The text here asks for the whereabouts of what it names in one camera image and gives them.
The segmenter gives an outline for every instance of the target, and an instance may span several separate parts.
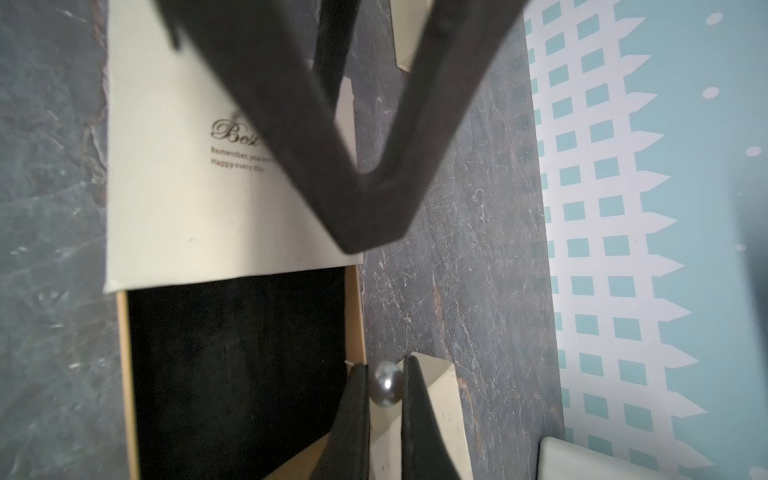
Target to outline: cream card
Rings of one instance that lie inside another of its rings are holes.
[[[348,78],[336,123],[354,157]],[[362,262],[338,248],[193,45],[171,47],[151,0],[110,3],[107,234],[107,292]]]

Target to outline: marble surface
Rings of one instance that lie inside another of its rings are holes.
[[[358,161],[376,165],[405,75],[389,1],[363,2],[347,75]],[[535,478],[563,436],[549,260],[522,20],[469,108],[408,236],[361,269],[369,361],[456,365],[475,478]]]
[[[0,478],[126,478],[105,4],[0,2]]]
[[[305,51],[317,2],[290,0]],[[101,293],[106,2],[0,3],[0,475],[126,478],[117,321]],[[388,0],[363,1],[347,76],[357,154],[377,162],[406,77]],[[522,24],[409,235],[369,251],[369,359],[456,364],[475,478],[534,478],[562,437],[544,215]]]

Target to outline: cream paper card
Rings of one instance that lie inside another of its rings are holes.
[[[433,0],[389,0],[398,68],[411,71]]]
[[[193,45],[173,50],[151,0],[110,3],[108,67],[105,291],[362,263],[341,252]],[[354,157],[348,78],[336,123]]]
[[[462,399],[458,394],[456,367],[448,360],[413,352],[427,385],[429,401],[445,450],[459,478],[472,480]],[[402,368],[403,361],[398,363]],[[399,480],[402,476],[402,402],[383,409],[371,402],[370,480]]]

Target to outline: pearl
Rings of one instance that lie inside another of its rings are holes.
[[[391,407],[402,399],[402,370],[384,360],[370,373],[368,390],[371,400],[380,407]]]

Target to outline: black velvet insert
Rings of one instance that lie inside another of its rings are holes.
[[[128,294],[141,476],[262,478],[327,433],[344,269]]]

